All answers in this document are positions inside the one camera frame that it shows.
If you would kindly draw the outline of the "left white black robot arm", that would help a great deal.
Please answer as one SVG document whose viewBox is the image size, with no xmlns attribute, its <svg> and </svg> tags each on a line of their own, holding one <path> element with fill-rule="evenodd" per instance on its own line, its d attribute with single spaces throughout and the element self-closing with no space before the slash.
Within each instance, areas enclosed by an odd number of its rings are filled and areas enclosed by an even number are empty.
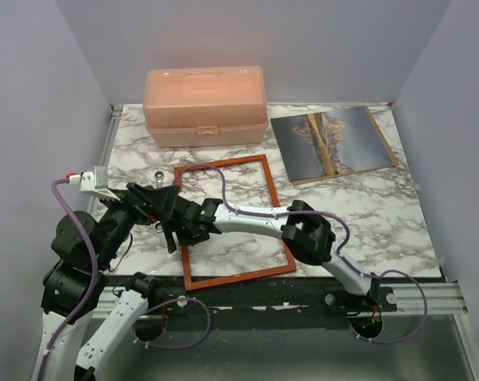
<svg viewBox="0 0 479 381">
<path fill-rule="evenodd" d="M 97 189 L 94 194 L 108 211 L 96 221 L 86 212 L 73 211 L 59 192 L 60 185 L 79 180 L 79 176 L 70 176 L 52 183 L 52 193 L 66 214 L 52 241 L 52 250 L 60 259 L 43 280 L 43 332 L 34 380 L 96 380 L 133 323 L 142 314 L 155 312 L 162 301 L 160 281 L 136 273 L 96 333 L 82 342 L 109 282 L 104 272 L 122 242 L 135 225 L 166 222 L 179 187 L 130 183 L 124 190 Z"/>
</svg>

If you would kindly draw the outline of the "landscape photo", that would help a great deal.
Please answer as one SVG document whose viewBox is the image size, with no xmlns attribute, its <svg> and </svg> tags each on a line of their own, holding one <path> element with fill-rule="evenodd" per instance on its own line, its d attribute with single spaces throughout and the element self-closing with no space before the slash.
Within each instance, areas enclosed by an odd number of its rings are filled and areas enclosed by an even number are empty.
<svg viewBox="0 0 479 381">
<path fill-rule="evenodd" d="M 276 117 L 271 126 L 293 184 L 399 164 L 366 106 Z"/>
</svg>

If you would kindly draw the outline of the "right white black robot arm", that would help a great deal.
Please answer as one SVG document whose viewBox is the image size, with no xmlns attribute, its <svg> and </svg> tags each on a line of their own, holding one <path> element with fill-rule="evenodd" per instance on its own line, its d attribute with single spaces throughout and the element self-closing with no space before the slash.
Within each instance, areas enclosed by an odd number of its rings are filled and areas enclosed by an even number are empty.
<svg viewBox="0 0 479 381">
<path fill-rule="evenodd" d="M 218 198 L 198 204 L 178 196 L 163 206 L 159 220 L 170 252 L 177 244 L 196 245 L 212 234 L 252 233 L 281 240 L 295 260 L 331 273 L 343 285 L 353 308 L 370 310 L 379 302 L 379 283 L 342 251 L 329 217 L 300 200 L 288 207 L 262 208 Z"/>
</svg>

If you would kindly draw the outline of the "orange wooden picture frame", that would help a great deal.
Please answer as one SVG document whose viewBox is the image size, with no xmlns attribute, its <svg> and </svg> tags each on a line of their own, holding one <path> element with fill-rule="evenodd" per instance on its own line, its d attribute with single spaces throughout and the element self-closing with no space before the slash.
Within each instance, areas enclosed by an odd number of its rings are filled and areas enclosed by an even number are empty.
<svg viewBox="0 0 479 381">
<path fill-rule="evenodd" d="M 204 168 L 210 167 L 230 167 L 239 164 L 247 164 L 253 162 L 260 162 L 263 168 L 263 172 L 265 175 L 269 195 L 271 198 L 271 202 L 273 206 L 279 206 L 279 199 L 277 196 L 276 188 L 274 186 L 274 182 L 272 180 L 272 174 L 270 171 L 270 167 L 268 165 L 268 160 L 265 154 L 254 155 L 254 156 L 243 156 L 239 158 L 233 158 L 228 160 L 218 160 L 210 163 L 204 164 L 193 164 L 193 165 L 186 165 L 174 168 L 174 183 L 182 186 L 182 175 L 189 171 L 200 171 Z M 211 287 L 220 287 L 225 286 L 233 283 L 240 283 L 255 279 L 262 279 L 274 275 L 284 275 L 287 273 L 292 273 L 296 270 L 296 261 L 290 251 L 288 250 L 287 246 L 284 245 L 284 254 L 286 256 L 287 264 L 280 267 L 272 267 L 267 269 L 262 269 L 258 271 L 247 271 L 241 274 L 236 275 L 227 275 L 215 278 L 209 278 L 204 280 L 193 280 L 191 276 L 191 263 L 190 263 L 190 256 L 188 247 L 183 246 L 181 248 L 181 256 L 182 256 L 182 265 L 183 265 L 183 280 L 184 280 L 184 287 L 186 291 L 197 291 L 202 289 L 207 289 Z"/>
</svg>

